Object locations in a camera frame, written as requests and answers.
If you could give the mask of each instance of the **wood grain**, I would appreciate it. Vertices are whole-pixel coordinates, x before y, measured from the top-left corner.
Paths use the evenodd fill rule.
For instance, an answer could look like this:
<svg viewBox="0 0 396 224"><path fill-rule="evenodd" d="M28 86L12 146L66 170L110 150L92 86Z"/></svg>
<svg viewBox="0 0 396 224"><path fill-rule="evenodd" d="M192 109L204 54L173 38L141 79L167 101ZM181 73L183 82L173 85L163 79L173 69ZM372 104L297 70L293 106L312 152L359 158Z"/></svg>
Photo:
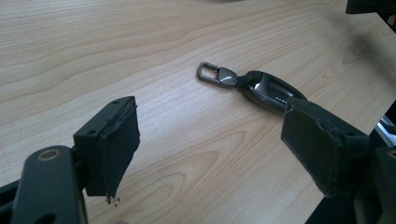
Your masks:
<svg viewBox="0 0 396 224"><path fill-rule="evenodd" d="M282 118L195 77L201 61L280 77L369 133L396 98L394 33L346 1L3 1L0 185L108 102L134 95L141 145L91 223L301 223L322 195Z"/></svg>

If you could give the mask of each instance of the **car key fob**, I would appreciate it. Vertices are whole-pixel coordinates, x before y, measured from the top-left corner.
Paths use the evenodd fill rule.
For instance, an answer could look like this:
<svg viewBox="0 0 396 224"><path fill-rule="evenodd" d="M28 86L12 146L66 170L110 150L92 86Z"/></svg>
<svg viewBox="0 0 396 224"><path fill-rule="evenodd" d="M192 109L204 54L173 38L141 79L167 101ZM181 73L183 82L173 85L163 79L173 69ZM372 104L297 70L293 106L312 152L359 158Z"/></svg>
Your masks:
<svg viewBox="0 0 396 224"><path fill-rule="evenodd" d="M283 114L289 97L306 100L302 93L278 77L260 71L250 71L247 76L261 77L260 82L249 82L245 86L245 95L264 109Z"/></svg>
<svg viewBox="0 0 396 224"><path fill-rule="evenodd" d="M215 77L203 74L203 68L215 73ZM306 100L302 93L278 77L260 71L250 71L239 77L224 67L203 62L197 70L198 79L222 88L244 89L245 95L257 105L277 114L283 114L289 97Z"/></svg>

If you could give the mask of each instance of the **keychain clip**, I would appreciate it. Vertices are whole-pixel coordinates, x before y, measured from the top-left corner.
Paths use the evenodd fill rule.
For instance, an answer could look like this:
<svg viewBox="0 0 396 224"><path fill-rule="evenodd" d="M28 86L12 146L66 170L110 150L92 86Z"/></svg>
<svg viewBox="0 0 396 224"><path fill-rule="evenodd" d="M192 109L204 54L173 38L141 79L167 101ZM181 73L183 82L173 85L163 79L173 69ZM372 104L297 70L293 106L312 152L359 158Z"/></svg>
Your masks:
<svg viewBox="0 0 396 224"><path fill-rule="evenodd" d="M208 77L202 74L202 69L207 68L215 72L215 78ZM235 72L224 67L217 67L212 63L203 62L198 67L198 79L207 83L217 85L222 88L233 88L236 85L238 76Z"/></svg>

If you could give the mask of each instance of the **light wood surface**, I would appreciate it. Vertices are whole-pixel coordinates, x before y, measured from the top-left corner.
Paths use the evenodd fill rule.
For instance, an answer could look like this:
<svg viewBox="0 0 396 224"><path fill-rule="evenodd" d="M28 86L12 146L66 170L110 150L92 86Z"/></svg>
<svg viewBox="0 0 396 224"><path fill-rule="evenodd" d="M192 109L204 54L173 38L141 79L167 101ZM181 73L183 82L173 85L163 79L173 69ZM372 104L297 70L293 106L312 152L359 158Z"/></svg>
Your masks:
<svg viewBox="0 0 396 224"><path fill-rule="evenodd" d="M396 36L346 3L2 1L0 185L134 95L141 145L117 208L86 198L91 223L305 222L322 194L280 140L282 118L195 71L265 71L369 133L396 98Z"/></svg>

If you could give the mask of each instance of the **key fob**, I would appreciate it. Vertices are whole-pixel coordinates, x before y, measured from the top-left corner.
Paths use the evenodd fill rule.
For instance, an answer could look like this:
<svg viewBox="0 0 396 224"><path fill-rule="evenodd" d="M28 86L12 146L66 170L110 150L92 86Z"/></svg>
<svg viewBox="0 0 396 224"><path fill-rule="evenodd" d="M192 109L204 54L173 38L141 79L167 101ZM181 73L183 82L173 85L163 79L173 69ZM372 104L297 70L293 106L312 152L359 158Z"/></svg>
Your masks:
<svg viewBox="0 0 396 224"><path fill-rule="evenodd" d="M284 114L289 97L306 100L302 93L278 77L260 71L250 71L247 75L249 73L261 73L261 80L248 83L245 95L266 110Z"/></svg>

